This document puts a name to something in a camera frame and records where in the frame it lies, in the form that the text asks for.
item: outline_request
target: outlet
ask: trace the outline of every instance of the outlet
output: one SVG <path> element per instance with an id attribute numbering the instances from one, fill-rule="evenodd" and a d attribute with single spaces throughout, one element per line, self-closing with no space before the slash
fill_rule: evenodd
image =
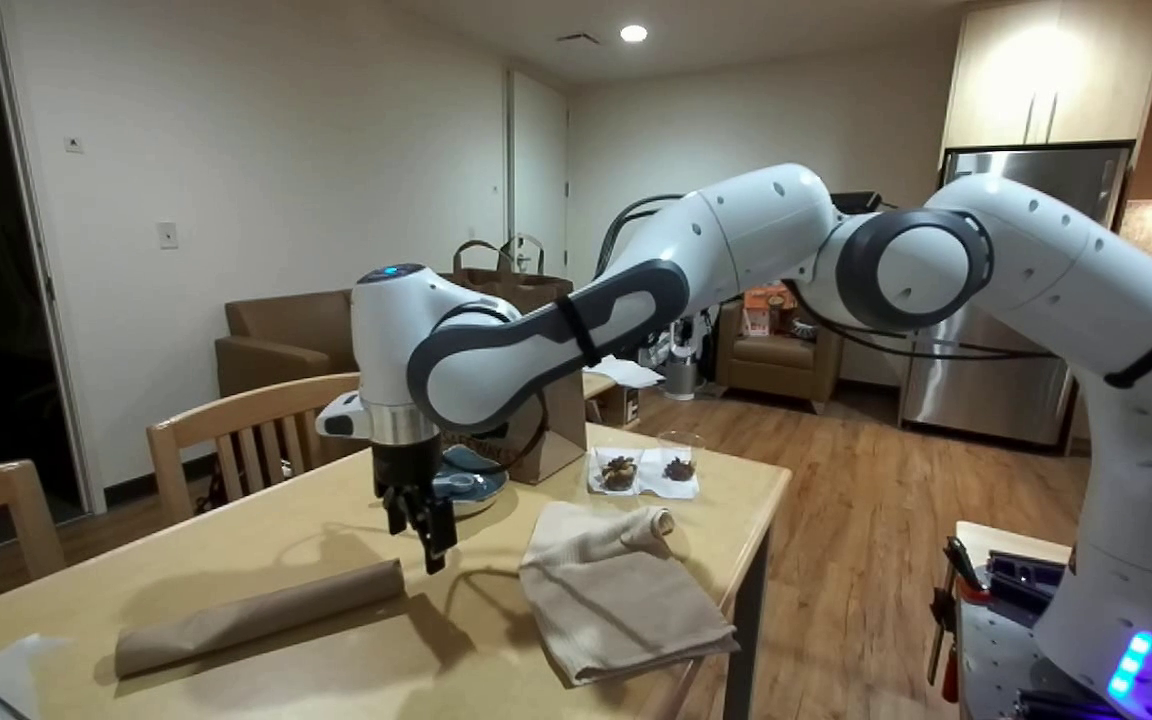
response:
<path id="1" fill-rule="evenodd" d="M 157 225 L 160 231 L 160 254 L 180 254 L 180 228 L 175 225 Z"/>

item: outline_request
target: table leg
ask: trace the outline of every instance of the table leg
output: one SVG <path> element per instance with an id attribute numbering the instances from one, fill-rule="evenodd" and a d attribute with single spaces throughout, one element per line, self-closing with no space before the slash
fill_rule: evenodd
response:
<path id="1" fill-rule="evenodd" d="M 758 540 L 738 589 L 736 589 L 736 646 L 728 661 L 725 720 L 750 718 L 750 682 L 758 661 L 758 619 L 763 619 L 763 583 L 769 583 L 769 536 Z"/>

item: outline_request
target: wooden floor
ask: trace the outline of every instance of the wooden floor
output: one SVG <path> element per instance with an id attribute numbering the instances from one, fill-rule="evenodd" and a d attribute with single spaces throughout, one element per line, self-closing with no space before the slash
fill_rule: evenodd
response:
<path id="1" fill-rule="evenodd" d="M 776 513 L 754 718 L 932 720 L 955 718 L 924 685 L 944 536 L 985 522 L 1072 540 L 1085 459 L 963 444 L 896 427 L 896 398 L 843 389 L 813 417 L 776 399 L 644 398 L 637 433 L 791 470 Z M 70 560 L 157 528 L 151 503 L 62 524 Z M 18 566 L 0 551 L 0 591 Z M 718 666 L 705 666 L 684 718 L 718 718 Z"/>

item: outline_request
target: ceiling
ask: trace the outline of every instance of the ceiling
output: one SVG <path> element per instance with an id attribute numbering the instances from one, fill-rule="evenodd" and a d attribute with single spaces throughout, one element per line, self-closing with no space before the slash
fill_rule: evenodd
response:
<path id="1" fill-rule="evenodd" d="M 963 0 L 402 0 L 402 10 L 539 68 L 608 86 L 944 38 Z M 615 27 L 640 22 L 648 46 Z"/>

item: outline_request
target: folded towel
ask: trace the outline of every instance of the folded towel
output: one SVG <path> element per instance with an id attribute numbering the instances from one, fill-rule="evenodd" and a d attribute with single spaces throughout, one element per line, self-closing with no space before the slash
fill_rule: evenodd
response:
<path id="1" fill-rule="evenodd" d="M 402 596 L 395 560 L 359 572 L 324 575 L 299 589 L 248 596 L 236 604 L 203 610 L 171 624 L 126 630 L 115 642 L 110 668 L 120 682 L 183 666 L 221 648 L 251 646 L 299 624 L 327 619 L 346 610 L 369 610 Z"/>
<path id="2" fill-rule="evenodd" d="M 732 619 L 671 560 L 671 518 L 640 509 L 598 518 L 547 503 L 521 583 L 564 685 L 637 676 L 708 653 L 732 653 Z"/>

